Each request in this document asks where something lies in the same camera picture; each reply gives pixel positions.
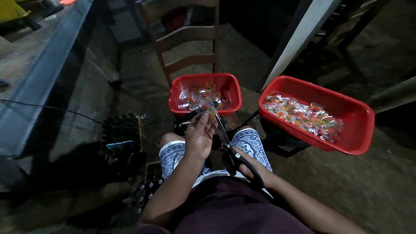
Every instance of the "scissor blade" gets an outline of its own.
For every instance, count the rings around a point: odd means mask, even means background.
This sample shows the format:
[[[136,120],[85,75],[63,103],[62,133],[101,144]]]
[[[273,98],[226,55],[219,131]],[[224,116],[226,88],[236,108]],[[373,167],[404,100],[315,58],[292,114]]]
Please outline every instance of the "scissor blade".
[[[214,121],[212,121],[212,119],[210,119],[210,121],[211,121],[212,125],[214,125],[214,130],[217,133],[217,135],[220,137],[221,142],[222,143],[227,143],[226,140],[225,140],[225,138],[224,138],[224,136],[223,136],[223,134],[218,129],[218,127],[215,125]]]
[[[221,119],[218,116],[218,114],[215,114],[215,118],[217,119],[218,127],[219,127],[219,130],[220,130],[220,132],[222,133],[222,135],[224,137],[224,140],[227,142],[227,144],[229,144],[230,143],[230,140],[228,139],[227,133],[225,132],[224,126],[221,123]]]

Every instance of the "colorful gummy candy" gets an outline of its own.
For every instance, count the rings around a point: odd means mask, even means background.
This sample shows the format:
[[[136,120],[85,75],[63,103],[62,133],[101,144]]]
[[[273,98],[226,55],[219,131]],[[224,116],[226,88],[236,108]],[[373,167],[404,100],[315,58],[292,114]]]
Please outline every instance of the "colorful gummy candy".
[[[207,82],[204,85],[194,85],[190,88],[181,90],[177,99],[180,110],[196,110],[200,107],[201,101],[212,100],[218,103],[218,110],[230,108],[231,100],[226,99],[220,91],[218,85]]]
[[[323,140],[336,142],[342,131],[342,120],[333,117],[316,103],[307,106],[294,98],[283,97],[275,93],[267,96],[263,106],[280,119],[311,132]]]

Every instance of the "black cable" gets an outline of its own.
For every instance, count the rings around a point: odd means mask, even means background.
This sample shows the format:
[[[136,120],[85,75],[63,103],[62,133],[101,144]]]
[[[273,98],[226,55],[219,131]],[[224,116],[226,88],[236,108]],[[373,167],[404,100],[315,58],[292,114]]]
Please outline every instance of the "black cable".
[[[49,108],[49,109],[55,109],[55,110],[63,110],[63,111],[65,111],[65,112],[70,112],[70,113],[73,113],[73,114],[76,114],[76,115],[81,115],[82,117],[85,117],[85,118],[87,118],[87,119],[89,119],[89,120],[92,120],[92,121],[96,122],[97,124],[107,125],[107,126],[110,126],[110,127],[120,127],[120,128],[141,128],[141,127],[149,126],[149,125],[152,125],[152,124],[154,124],[154,123],[155,123],[155,122],[151,122],[151,123],[145,124],[145,125],[140,126],[140,127],[123,127],[123,126],[115,126],[115,125],[111,125],[111,124],[105,124],[105,123],[102,123],[102,122],[100,122],[100,121],[98,121],[98,120],[95,120],[95,119],[93,119],[93,118],[90,118],[90,117],[88,117],[88,116],[86,116],[86,115],[83,115],[83,114],[81,114],[81,113],[78,113],[78,112],[75,112],[75,111],[71,111],[71,110],[68,110],[68,109],[63,109],[63,108],[58,108],[58,107],[50,107],[50,106],[44,106],[44,105],[37,105],[37,104],[29,104],[29,103],[24,103],[24,102],[16,102],[16,101],[7,100],[7,99],[0,99],[0,102],[10,102],[10,103],[16,103],[16,104],[26,105],[26,106],[41,107],[41,108]],[[173,121],[173,119],[164,119],[164,120],[162,120],[162,121]]]

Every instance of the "chair backrest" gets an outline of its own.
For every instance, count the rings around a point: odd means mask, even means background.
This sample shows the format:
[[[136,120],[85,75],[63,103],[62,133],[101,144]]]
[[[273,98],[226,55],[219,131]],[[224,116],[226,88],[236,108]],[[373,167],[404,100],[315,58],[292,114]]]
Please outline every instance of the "chair backrest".
[[[185,26],[168,35],[156,39],[150,23],[164,16],[166,13],[188,6],[215,7],[213,26]],[[213,63],[213,73],[218,72],[218,37],[219,37],[219,0],[153,0],[147,3],[138,3],[141,18],[143,19],[149,37],[155,47],[162,70],[165,73],[169,86],[172,85],[170,74],[190,65]],[[194,55],[165,64],[162,53],[184,42],[197,40],[212,40],[213,53],[209,55]]]

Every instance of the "plastic crate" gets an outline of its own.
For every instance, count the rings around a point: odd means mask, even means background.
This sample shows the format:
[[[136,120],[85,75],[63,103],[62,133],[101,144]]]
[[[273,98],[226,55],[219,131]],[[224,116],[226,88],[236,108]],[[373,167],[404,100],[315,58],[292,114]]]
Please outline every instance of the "plastic crate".
[[[227,116],[241,108],[243,101],[241,99],[240,85],[237,78],[229,73],[209,73],[197,75],[182,75],[172,82],[171,92],[169,95],[169,109],[180,116],[184,116],[191,111],[180,110],[178,108],[177,99],[183,88],[192,87],[194,85],[203,86],[207,82],[212,82],[220,88],[220,92],[225,98],[231,100],[231,107],[227,110],[219,110],[218,114]]]
[[[263,107],[263,102],[273,91],[278,91],[284,97],[296,98],[305,105],[315,102],[324,106],[325,110],[336,118],[342,119],[344,128],[339,134],[339,140],[335,143],[322,140],[268,112]],[[289,76],[278,76],[263,91],[259,106],[262,118],[322,150],[337,150],[345,154],[358,155],[365,153],[370,146],[374,132],[373,110],[363,102],[321,86]]]

